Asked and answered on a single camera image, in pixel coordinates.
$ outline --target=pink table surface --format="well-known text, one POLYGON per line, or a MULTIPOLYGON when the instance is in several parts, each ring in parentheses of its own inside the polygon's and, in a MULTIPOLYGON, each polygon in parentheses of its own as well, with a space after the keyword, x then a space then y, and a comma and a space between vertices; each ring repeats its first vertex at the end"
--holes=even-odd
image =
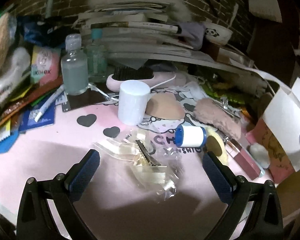
MULTIPOLYGON (((56 108, 55 124, 21 134, 8 153, 0 154, 0 212, 16 223, 26 180, 52 179, 79 162, 93 143, 106 137, 104 128, 128 127, 117 119, 117 106, 87 106, 63 113, 56 108), (76 122, 81 115, 95 114, 90 127, 76 122)), ((100 152, 101 162, 80 201, 74 203, 82 219, 99 240, 204 239, 220 219, 222 203, 210 183, 198 153, 182 154, 183 175, 176 196, 157 203, 154 192, 138 187, 128 163, 100 152)), ((248 176, 229 157, 236 175, 248 176)), ((266 174, 254 182, 264 183, 266 174)), ((68 237, 53 204, 50 205, 63 236, 68 237)), ((238 236, 244 223, 237 227, 238 236)))

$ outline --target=pink fuzzy object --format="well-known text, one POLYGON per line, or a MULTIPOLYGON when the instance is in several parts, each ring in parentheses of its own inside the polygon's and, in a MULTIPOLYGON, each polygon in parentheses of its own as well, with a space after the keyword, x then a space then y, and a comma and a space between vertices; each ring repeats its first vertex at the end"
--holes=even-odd
POLYGON ((240 124, 237 124, 211 98, 200 99, 193 112, 200 122, 212 124, 229 137, 236 140, 240 139, 240 124))

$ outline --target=blue plastic object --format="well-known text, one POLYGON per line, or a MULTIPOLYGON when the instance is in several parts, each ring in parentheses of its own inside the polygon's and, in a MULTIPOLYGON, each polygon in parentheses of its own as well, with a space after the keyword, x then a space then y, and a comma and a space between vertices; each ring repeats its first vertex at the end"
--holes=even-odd
MULTIPOLYGON (((206 130, 201 127, 202 131, 203 131, 203 140, 201 145, 199 146, 200 148, 203 147, 206 142, 207 142, 207 133, 206 130)), ((184 137, 184 130, 183 130, 183 126, 181 124, 179 124, 176 128, 176 132, 174 134, 174 144, 177 147, 181 147, 183 144, 183 137, 184 137)))
POLYGON ((0 153, 8 152, 19 136, 19 131, 11 131, 11 135, 0 142, 0 153))
POLYGON ((79 167, 79 170, 75 171, 76 175, 66 187, 72 202, 80 200, 83 192, 100 165, 100 155, 96 150, 90 150, 86 157, 76 165, 79 167))
POLYGON ((102 38, 102 29, 92 29, 91 30, 91 39, 101 39, 102 38))
POLYGON ((223 203, 230 205, 233 200, 233 187, 223 173, 219 170, 218 166, 214 163, 208 153, 205 153, 202 158, 202 167, 206 172, 211 184, 217 192, 220 200, 223 203))

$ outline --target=pink lip gloss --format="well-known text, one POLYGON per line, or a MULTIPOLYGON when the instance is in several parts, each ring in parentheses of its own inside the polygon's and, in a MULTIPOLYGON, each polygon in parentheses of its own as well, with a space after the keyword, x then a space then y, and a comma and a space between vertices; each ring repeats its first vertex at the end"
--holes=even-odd
POLYGON ((232 156, 232 158, 234 158, 245 173, 247 173, 250 179, 256 179, 259 177, 261 170, 256 161, 236 140, 228 140, 225 147, 226 151, 232 156))

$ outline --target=white bowl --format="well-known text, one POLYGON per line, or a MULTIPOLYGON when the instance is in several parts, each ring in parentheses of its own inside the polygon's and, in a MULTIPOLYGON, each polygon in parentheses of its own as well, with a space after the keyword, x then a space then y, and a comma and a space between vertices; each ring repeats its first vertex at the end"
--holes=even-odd
POLYGON ((221 25, 203 22, 206 29, 205 37, 208 41, 224 46, 231 38, 232 31, 221 25))

